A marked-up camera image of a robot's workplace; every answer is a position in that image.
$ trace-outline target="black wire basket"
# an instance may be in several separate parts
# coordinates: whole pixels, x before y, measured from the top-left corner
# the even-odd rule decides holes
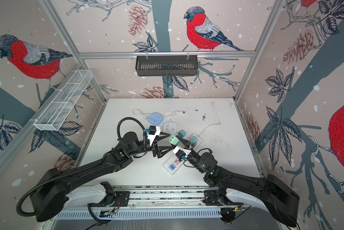
[[[197,68],[197,55],[138,56],[135,67],[138,76],[195,76]]]

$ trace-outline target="white wire basket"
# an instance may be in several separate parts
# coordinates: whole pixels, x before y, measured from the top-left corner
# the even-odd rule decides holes
[[[39,130],[58,131],[93,77],[90,70],[72,71],[70,80],[34,122]]]

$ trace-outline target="bird wing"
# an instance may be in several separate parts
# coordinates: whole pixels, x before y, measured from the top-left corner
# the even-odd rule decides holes
[[[28,54],[24,58],[24,62],[32,65],[45,65],[63,58],[72,57],[71,54],[55,51],[45,46],[32,45],[23,42],[28,50]]]
[[[205,21],[202,25],[195,26],[195,31],[202,36],[203,38],[212,40],[220,32],[220,28],[209,20],[208,17],[205,17]]]

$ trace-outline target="white table surface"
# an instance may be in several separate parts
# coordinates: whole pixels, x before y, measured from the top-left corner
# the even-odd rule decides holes
[[[102,158],[105,152],[116,146],[118,143],[116,128],[122,118],[134,117],[145,128],[150,126],[141,115],[132,113],[135,108],[143,113],[158,112],[162,115],[176,110],[185,111],[184,114],[178,113],[173,117],[172,122],[177,123],[178,131],[186,131],[185,139],[187,139],[193,133],[199,135],[205,127],[218,122],[211,103],[221,99],[233,103],[233,99],[226,98],[109,99],[80,165]],[[229,103],[223,101],[215,103],[214,107],[221,125],[206,129],[200,136],[203,142],[195,150],[210,148],[218,161],[218,166],[246,176],[260,177],[236,108],[231,108]],[[169,118],[165,118],[159,126],[163,127],[163,123],[168,121]],[[127,120],[122,123],[121,136],[128,131],[135,132],[139,140],[142,140],[142,129],[136,122]],[[169,138],[159,141],[158,145],[169,145],[168,140]],[[205,174],[200,174],[198,170],[184,165],[174,175],[167,174],[163,164],[172,154],[173,152],[170,151],[158,159],[153,157],[152,152],[148,152],[142,158],[133,158],[134,161],[126,168],[98,177],[87,185],[104,181],[110,182],[113,186],[207,185],[203,180]]]

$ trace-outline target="bird beak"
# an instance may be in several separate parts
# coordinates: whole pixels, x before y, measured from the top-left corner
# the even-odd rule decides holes
[[[2,50],[0,50],[0,58],[2,59],[3,57]]]

